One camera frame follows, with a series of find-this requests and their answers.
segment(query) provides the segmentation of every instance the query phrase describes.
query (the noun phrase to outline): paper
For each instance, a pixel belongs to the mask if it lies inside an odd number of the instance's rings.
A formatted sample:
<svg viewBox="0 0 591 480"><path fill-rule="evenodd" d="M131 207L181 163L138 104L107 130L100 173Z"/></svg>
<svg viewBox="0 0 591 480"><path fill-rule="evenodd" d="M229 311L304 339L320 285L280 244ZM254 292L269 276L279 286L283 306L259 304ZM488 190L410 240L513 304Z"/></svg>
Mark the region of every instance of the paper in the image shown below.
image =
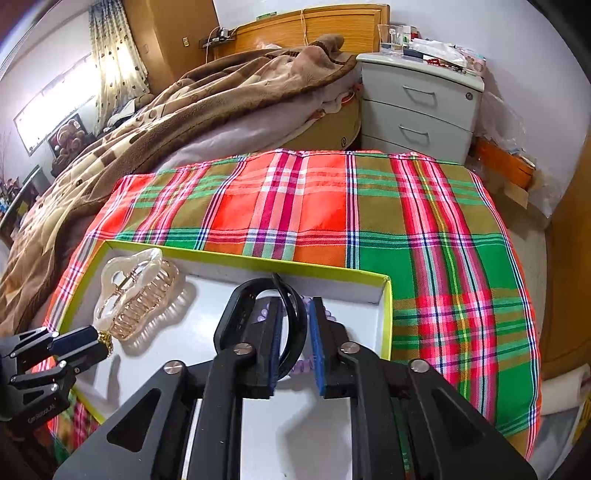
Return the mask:
<svg viewBox="0 0 591 480"><path fill-rule="evenodd" d="M578 407L584 402L589 386L582 386L590 369L584 364L567 374L542 382L542 415Z"/></svg>

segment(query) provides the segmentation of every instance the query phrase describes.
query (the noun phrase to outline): red green plaid fabric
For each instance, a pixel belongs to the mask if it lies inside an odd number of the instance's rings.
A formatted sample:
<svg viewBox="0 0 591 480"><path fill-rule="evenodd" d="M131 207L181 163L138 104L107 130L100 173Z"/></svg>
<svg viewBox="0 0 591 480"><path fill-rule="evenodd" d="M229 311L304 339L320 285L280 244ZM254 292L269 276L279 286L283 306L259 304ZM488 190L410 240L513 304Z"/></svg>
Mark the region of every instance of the red green plaid fabric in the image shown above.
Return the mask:
<svg viewBox="0 0 591 480"><path fill-rule="evenodd" d="M428 360L501 433L526 430L531 453L534 311L504 224L464 167L418 154L276 150L124 177L72 256L49 328L107 239L390 276L392 359ZM80 404L73 411L71 448L96 426ZM58 437L63 421L51 425Z"/></svg>

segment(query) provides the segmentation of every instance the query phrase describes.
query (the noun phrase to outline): metal screw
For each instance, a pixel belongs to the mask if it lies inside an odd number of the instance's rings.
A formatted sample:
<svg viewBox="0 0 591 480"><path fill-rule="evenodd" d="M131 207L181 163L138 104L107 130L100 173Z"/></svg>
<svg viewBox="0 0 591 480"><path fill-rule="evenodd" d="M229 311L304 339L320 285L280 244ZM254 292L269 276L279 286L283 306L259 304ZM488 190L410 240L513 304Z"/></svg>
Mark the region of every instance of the metal screw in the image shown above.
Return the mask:
<svg viewBox="0 0 591 480"><path fill-rule="evenodd" d="M179 360L170 360L164 364L164 371L168 375L179 373L183 369L183 363Z"/></svg>
<svg viewBox="0 0 591 480"><path fill-rule="evenodd" d="M234 346L234 353L237 355L248 355L252 352L252 345L250 343L237 343Z"/></svg>
<svg viewBox="0 0 591 480"><path fill-rule="evenodd" d="M429 364L425 360L417 358L416 360L410 362L410 368L413 372L423 374L429 370Z"/></svg>
<svg viewBox="0 0 591 480"><path fill-rule="evenodd" d="M345 342L340 346L340 351L343 353L348 353L349 355L358 353L360 350L361 347L355 342Z"/></svg>

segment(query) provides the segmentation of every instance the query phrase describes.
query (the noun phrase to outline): glass cup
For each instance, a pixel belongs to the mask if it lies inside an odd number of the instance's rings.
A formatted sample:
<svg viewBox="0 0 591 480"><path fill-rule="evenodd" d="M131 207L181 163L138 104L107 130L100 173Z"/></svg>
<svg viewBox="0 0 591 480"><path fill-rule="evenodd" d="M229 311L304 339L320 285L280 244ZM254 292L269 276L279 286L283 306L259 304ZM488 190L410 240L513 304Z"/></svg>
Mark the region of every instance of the glass cup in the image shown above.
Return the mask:
<svg viewBox="0 0 591 480"><path fill-rule="evenodd" d="M380 53L402 54L404 33L398 25L378 25Z"/></svg>

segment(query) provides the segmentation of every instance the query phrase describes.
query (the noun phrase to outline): plush toy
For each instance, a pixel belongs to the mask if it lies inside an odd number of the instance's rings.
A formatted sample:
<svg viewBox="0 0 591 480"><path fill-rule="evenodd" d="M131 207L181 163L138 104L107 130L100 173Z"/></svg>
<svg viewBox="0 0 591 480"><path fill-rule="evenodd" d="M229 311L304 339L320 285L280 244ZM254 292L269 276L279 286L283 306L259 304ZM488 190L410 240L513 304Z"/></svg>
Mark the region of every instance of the plush toy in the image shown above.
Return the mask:
<svg viewBox="0 0 591 480"><path fill-rule="evenodd" d="M91 140L77 120L72 119L62 125L56 133L56 151L59 150L59 154L52 162L51 174L57 178Z"/></svg>

